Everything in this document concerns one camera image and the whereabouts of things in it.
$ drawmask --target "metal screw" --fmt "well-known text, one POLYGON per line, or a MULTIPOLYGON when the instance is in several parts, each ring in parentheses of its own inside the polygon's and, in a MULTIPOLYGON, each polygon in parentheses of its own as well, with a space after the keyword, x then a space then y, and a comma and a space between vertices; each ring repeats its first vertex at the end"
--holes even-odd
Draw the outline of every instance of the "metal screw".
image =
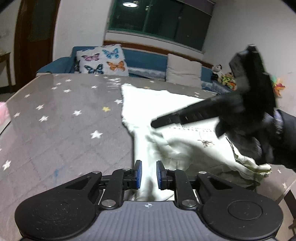
POLYGON ((194 207, 196 205, 196 202, 192 199, 186 199, 182 201, 182 205, 185 207, 194 207))
POLYGON ((106 200, 102 201, 101 204, 105 207, 113 207, 116 205, 116 202, 112 199, 106 199, 106 200))

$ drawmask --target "wooden door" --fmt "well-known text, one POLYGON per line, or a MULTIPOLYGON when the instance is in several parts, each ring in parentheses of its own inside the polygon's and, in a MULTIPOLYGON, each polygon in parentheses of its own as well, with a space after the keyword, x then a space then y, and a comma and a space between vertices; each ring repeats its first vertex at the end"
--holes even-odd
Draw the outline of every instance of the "wooden door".
POLYGON ((52 62, 60 0, 22 0, 15 30, 15 81, 22 88, 52 62))

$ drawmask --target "yellow star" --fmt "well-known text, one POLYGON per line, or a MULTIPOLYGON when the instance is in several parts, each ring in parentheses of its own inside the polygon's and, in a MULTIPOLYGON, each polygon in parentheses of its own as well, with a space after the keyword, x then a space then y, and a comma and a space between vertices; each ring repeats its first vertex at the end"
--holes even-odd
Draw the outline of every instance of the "yellow star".
POLYGON ((108 112, 108 111, 110 111, 110 108, 109 107, 104 107, 103 111, 108 112))

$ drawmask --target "pink object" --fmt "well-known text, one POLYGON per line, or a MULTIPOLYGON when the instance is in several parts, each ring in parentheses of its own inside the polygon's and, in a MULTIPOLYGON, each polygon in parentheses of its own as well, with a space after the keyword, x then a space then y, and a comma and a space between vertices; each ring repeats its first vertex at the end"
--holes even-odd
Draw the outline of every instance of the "pink object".
POLYGON ((0 102, 0 126, 10 119, 9 111, 5 102, 0 102))

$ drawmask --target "panda plush toy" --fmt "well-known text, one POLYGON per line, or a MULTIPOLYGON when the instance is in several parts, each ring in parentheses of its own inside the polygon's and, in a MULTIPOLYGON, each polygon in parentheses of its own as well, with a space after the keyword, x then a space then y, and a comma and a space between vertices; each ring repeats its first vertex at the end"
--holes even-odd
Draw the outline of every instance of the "panda plush toy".
POLYGON ((217 64, 217 65, 214 65, 212 67, 212 76, 211 76, 211 80, 216 80, 218 81, 218 79, 221 77, 221 75, 223 75, 223 72, 222 72, 222 65, 221 64, 217 64))

